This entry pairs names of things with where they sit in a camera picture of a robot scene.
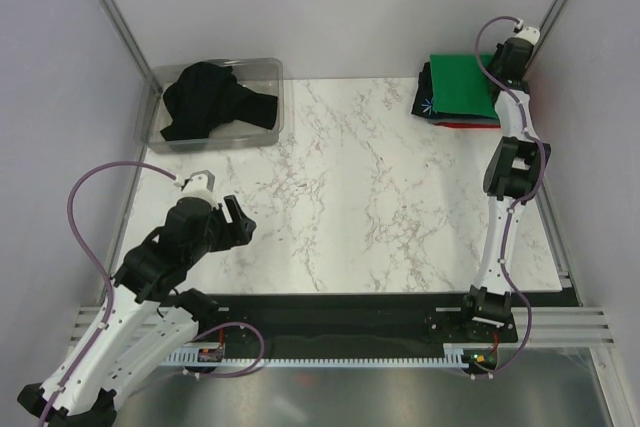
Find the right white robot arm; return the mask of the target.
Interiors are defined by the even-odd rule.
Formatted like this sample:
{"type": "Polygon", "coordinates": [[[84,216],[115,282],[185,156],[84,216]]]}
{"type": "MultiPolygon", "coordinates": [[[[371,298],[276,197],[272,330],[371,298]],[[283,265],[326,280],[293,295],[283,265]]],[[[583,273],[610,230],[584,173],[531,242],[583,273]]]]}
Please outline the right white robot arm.
{"type": "Polygon", "coordinates": [[[361,294],[557,289],[526,223],[549,151],[498,130],[449,130],[410,112],[405,79],[294,86],[273,147],[180,156],[209,167],[256,219],[256,241],[189,277],[210,293],[361,294]]]}

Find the green t shirt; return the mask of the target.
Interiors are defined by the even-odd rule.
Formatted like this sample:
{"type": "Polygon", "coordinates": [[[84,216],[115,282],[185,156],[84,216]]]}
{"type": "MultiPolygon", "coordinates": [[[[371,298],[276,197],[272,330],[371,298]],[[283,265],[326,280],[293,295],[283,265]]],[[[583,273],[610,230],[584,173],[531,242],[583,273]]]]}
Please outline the green t shirt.
{"type": "Polygon", "coordinates": [[[433,107],[436,116],[465,116],[499,122],[489,84],[474,55],[432,54],[433,107]]]}

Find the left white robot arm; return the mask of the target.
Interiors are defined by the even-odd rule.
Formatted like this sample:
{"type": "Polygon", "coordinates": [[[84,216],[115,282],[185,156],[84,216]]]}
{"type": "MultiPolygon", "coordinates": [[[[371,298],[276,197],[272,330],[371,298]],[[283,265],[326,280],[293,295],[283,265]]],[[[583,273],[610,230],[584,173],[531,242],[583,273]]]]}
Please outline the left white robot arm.
{"type": "MultiPolygon", "coordinates": [[[[483,181],[490,221],[481,267],[454,319],[464,331],[485,327],[499,335],[512,328],[511,305],[520,294],[509,274],[513,240],[548,159],[529,116],[524,72],[533,49],[531,41],[511,37],[479,66],[503,135],[483,181]]],[[[106,277],[100,315],[55,373],[22,389],[19,403],[41,425],[112,425],[134,388],[175,349],[225,329],[211,298],[179,290],[201,258],[249,244],[256,228],[234,196],[215,199],[214,182],[208,171],[174,178],[181,198],[106,277]]]]}

